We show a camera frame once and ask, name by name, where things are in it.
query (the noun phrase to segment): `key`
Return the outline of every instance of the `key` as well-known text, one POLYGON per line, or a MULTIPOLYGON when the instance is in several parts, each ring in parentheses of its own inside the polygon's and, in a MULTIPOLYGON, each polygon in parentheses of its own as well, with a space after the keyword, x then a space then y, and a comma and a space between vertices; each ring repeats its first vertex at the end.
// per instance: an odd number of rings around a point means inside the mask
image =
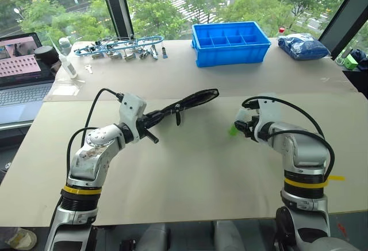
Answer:
POLYGON ((90 64, 86 64, 85 65, 85 69, 88 71, 89 74, 92 74, 93 73, 90 64))

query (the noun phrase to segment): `laptop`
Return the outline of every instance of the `laptop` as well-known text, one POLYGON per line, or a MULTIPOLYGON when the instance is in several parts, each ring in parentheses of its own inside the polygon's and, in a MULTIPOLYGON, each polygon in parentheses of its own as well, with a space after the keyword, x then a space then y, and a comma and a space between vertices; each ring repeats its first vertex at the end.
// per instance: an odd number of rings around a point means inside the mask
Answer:
POLYGON ((0 38, 0 126, 32 122, 48 94, 55 77, 35 58, 40 46, 36 33, 0 38))

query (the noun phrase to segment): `laptop keyboard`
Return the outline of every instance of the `laptop keyboard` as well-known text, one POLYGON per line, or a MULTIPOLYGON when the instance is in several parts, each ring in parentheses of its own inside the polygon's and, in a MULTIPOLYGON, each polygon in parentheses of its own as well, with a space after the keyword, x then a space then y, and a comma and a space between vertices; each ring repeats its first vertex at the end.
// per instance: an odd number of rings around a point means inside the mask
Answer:
POLYGON ((51 85, 14 89, 0 92, 0 106, 16 105, 18 103, 28 103, 42 101, 50 90, 51 85))

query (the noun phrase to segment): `black wire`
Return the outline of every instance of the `black wire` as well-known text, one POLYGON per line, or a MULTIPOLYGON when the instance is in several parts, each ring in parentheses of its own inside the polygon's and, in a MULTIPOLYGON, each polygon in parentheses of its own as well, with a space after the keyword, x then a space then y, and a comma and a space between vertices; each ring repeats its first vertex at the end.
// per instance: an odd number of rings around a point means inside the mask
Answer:
MULTIPOLYGON (((92 112, 93 112, 93 109, 94 109, 94 106, 96 105, 97 103, 97 100, 99 98, 99 96, 104 92, 104 91, 107 91, 107 92, 110 92, 111 94, 115 95, 116 96, 116 92, 108 89, 108 88, 102 88, 96 95, 96 97, 94 98, 93 100, 93 103, 91 105, 91 108, 90 108, 90 112, 88 113, 88 117, 87 117, 87 120, 86 120, 86 123, 85 123, 85 128, 88 127, 88 124, 90 123, 90 120, 91 120, 91 116, 92 116, 92 112)), ((85 142, 85 137, 86 137, 86 131, 83 132, 83 136, 82 136, 82 141, 81 141, 81 146, 83 146, 84 142, 85 142)))
POLYGON ((268 136, 266 136, 266 140, 268 140, 269 138, 274 137, 276 135, 285 134, 285 133, 295 133, 295 134, 303 134, 303 135, 310 136, 310 137, 314 138, 315 140, 319 141, 320 143, 322 143, 328 149, 328 151, 329 151, 329 164, 328 164, 326 173, 324 174, 324 181, 327 181, 328 176, 331 173, 332 168, 334 167, 333 165, 335 163, 335 153, 334 153, 334 150, 332 149, 332 147, 330 146, 330 144, 325 139, 323 139, 322 137, 320 137, 320 136, 318 136, 318 135, 316 135, 312 132, 306 132, 304 130, 293 130, 293 129, 271 133, 268 136))
POLYGON ((301 114, 303 114, 304 116, 307 117, 307 119, 309 119, 312 124, 315 126, 315 128, 317 129, 318 133, 322 135, 322 137, 324 138, 324 135, 323 135, 323 132, 322 132, 322 129, 321 127, 319 126, 319 124, 316 122, 316 120, 313 119, 312 116, 310 116, 306 111, 304 111, 303 109, 301 109, 300 107, 288 102, 288 101, 285 101, 285 100, 282 100, 282 99, 278 99, 278 98, 274 98, 274 97, 269 97, 269 96, 254 96, 254 97, 250 97, 248 99, 246 99, 241 105, 243 107, 245 107, 246 103, 249 102, 249 101, 252 101, 252 100, 256 100, 256 99, 264 99, 264 100, 271 100, 271 101, 276 101, 276 102, 279 102, 279 103, 283 103, 284 105, 287 105, 287 106, 290 106, 292 107, 293 109, 299 111, 301 114))
POLYGON ((89 129, 97 129, 95 127, 90 127, 90 128, 82 128, 82 129, 78 129, 70 138, 69 143, 68 143, 68 148, 67 148, 67 179, 68 179, 68 174, 69 174, 69 170, 70 170, 70 150, 71 150, 71 145, 73 143, 74 138, 80 133, 80 132, 85 132, 86 130, 89 129))

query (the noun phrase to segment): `gray floor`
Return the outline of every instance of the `gray floor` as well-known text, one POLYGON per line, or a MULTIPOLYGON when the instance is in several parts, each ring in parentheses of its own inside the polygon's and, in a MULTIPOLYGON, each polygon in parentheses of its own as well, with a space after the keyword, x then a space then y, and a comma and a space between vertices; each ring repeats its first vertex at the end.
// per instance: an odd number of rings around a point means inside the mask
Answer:
MULTIPOLYGON (((0 169, 12 161, 17 147, 0 150, 0 169)), ((329 216, 331 236, 349 241, 359 250, 368 250, 368 212, 331 214, 329 216)), ((243 240, 246 250, 268 251, 275 232, 273 219, 242 219, 234 221, 243 240)), ((97 251, 118 251, 122 240, 138 241, 148 224, 118 225, 99 227, 97 234, 97 251)), ((211 222, 169 223, 171 251, 210 251, 214 250, 211 222)), ((30 227, 38 237, 38 244, 33 249, 44 248, 48 228, 30 227)), ((0 242, 0 250, 7 248, 0 242)))

